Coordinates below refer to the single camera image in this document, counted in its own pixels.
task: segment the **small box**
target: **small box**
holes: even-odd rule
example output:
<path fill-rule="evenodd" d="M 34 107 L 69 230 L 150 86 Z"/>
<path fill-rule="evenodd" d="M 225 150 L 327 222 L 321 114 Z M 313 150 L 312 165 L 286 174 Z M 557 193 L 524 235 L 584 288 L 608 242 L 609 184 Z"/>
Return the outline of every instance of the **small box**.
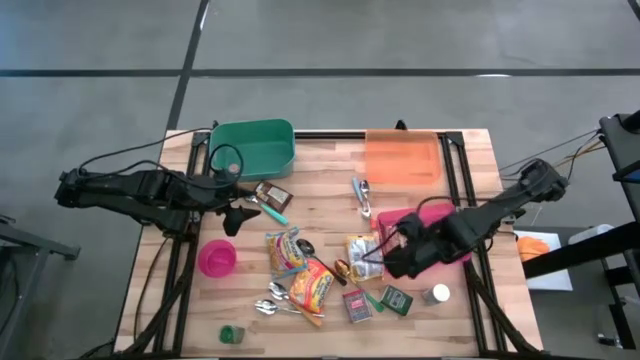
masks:
<path fill-rule="evenodd" d="M 352 323 L 368 320 L 373 317 L 373 313 L 369 308 L 369 303 L 364 296 L 362 290 L 356 290 L 347 294 L 343 294 L 344 305 L 347 307 L 347 313 Z"/>
<path fill-rule="evenodd" d="M 391 285 L 387 285 L 384 289 L 382 300 L 380 300 L 380 302 L 389 309 L 405 316 L 409 313 L 409 308 L 411 307 L 413 298 L 399 289 L 396 289 Z"/>

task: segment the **gray floor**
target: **gray floor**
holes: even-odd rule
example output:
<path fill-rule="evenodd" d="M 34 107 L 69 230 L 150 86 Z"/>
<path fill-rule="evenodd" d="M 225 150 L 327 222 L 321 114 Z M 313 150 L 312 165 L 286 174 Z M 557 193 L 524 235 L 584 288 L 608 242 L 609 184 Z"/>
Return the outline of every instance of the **gray floor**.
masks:
<path fill-rule="evenodd" d="M 0 69 L 179 69 L 198 3 L 0 0 Z M 195 68 L 640 64 L 640 21 L 625 0 L 218 0 L 203 25 Z M 53 193 L 59 173 L 82 160 L 159 138 L 177 80 L 0 78 L 0 213 L 83 247 L 75 263 L 48 265 L 29 314 L 37 331 L 22 338 L 20 358 L 78 356 L 113 336 L 140 227 L 103 210 L 58 207 Z M 414 128 L 489 128 L 506 165 L 595 129 L 601 116 L 637 110 L 638 88 L 640 77 L 192 79 L 178 128 L 261 118 L 300 129 L 374 128 L 402 118 Z M 157 156 L 149 148 L 93 169 Z M 606 152 L 578 160 L 566 197 L 544 205 L 535 224 L 629 221 L 612 171 Z M 538 207 L 530 210 L 523 224 Z M 536 301 L 547 350 L 601 356 L 585 335 L 593 311 L 574 307 L 558 318 L 557 305 Z"/>

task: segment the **green plastic container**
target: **green plastic container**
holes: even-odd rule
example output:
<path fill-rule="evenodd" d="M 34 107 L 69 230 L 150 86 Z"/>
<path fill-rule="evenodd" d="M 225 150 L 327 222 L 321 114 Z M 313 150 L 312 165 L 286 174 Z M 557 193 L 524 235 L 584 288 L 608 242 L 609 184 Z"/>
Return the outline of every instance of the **green plastic container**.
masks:
<path fill-rule="evenodd" d="M 240 181 L 258 181 L 289 176 L 295 157 L 293 126 L 284 119 L 244 121 L 222 124 L 211 132 L 209 152 L 216 146 L 230 144 L 238 148 L 244 160 Z M 216 169 L 233 169 L 240 165 L 235 151 L 220 148 L 211 158 Z"/>

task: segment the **magenta bowl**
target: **magenta bowl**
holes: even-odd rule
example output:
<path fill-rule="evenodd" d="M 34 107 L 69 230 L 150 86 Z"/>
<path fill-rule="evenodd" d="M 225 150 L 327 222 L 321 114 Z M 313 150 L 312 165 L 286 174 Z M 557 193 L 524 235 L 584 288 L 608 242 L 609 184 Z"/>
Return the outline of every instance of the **magenta bowl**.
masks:
<path fill-rule="evenodd" d="M 229 275 L 236 264 L 236 248 L 226 240 L 208 242 L 198 254 L 198 268 L 208 277 Z"/>

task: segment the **wooden table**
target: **wooden table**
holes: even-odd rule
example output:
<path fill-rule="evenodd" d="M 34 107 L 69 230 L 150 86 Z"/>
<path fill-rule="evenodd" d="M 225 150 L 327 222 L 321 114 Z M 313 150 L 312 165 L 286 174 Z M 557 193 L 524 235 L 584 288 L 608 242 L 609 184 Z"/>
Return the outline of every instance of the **wooden table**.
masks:
<path fill-rule="evenodd" d="M 464 133 L 477 195 L 487 197 L 499 193 L 502 186 L 489 132 L 484 129 L 461 131 Z M 168 140 L 160 162 L 169 168 L 184 171 L 190 142 L 190 134 Z M 454 166 L 459 172 L 455 160 Z M 348 234 L 370 232 L 368 222 L 363 221 L 358 212 L 359 203 L 351 184 L 352 176 L 364 177 L 364 170 L 363 140 L 298 140 L 293 175 L 273 181 L 294 194 L 284 214 L 291 225 L 301 229 L 302 237 L 313 242 L 318 256 L 325 262 L 346 258 L 344 242 Z M 457 178 L 459 189 L 464 189 L 459 174 Z M 448 194 L 443 171 L 441 180 L 428 187 L 373 185 L 372 207 L 375 214 L 381 210 L 413 207 L 427 196 Z M 221 217 L 205 215 L 200 247 L 209 240 L 227 238 L 221 230 L 221 224 Z M 352 285 L 343 288 L 337 283 L 334 283 L 327 296 L 326 319 L 320 329 L 302 316 L 276 314 L 268 317 L 257 312 L 253 303 L 270 297 L 267 284 L 271 277 L 264 236 L 266 232 L 282 230 L 281 225 L 265 214 L 254 218 L 243 225 L 236 238 L 231 239 L 238 251 L 238 263 L 232 275 L 210 279 L 195 271 L 182 356 L 477 355 L 464 273 L 460 265 L 434 267 L 416 280 L 384 279 L 363 283 L 378 298 L 386 284 L 393 284 L 412 295 L 414 303 L 406 317 L 386 310 L 375 313 L 369 321 L 351 324 L 342 294 L 354 288 Z M 135 308 L 150 263 L 162 241 L 161 233 L 153 227 L 146 227 L 142 232 L 118 330 L 116 350 L 122 350 L 132 342 Z M 165 247 L 153 273 L 142 306 L 140 329 L 150 320 L 160 303 L 169 248 Z M 502 309 L 526 339 L 541 349 L 542 342 L 513 236 L 496 236 L 489 258 Z M 449 286 L 451 299 L 427 307 L 420 293 L 437 283 Z M 493 344 L 490 318 L 484 310 L 485 331 L 489 344 Z M 242 344 L 225 345 L 218 341 L 219 329 L 225 324 L 246 328 Z M 172 331 L 170 319 L 166 346 L 171 345 Z"/>

